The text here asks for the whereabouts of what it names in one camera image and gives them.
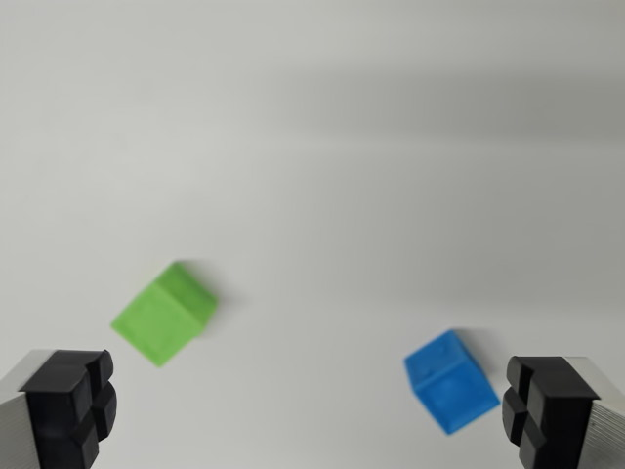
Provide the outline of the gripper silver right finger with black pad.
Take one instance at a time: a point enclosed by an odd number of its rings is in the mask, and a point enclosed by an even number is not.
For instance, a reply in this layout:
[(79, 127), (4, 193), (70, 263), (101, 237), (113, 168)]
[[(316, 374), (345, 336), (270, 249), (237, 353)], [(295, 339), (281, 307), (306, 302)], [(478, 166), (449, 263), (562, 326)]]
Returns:
[(507, 365), (502, 420), (525, 468), (622, 468), (624, 393), (584, 357)]

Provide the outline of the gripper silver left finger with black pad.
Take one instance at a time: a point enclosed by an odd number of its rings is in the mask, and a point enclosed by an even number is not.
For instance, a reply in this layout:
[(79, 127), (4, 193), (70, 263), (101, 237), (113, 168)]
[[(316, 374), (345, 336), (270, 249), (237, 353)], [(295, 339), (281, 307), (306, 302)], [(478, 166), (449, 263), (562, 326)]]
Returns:
[(1, 466), (93, 466), (117, 396), (107, 350), (32, 350), (1, 378)]

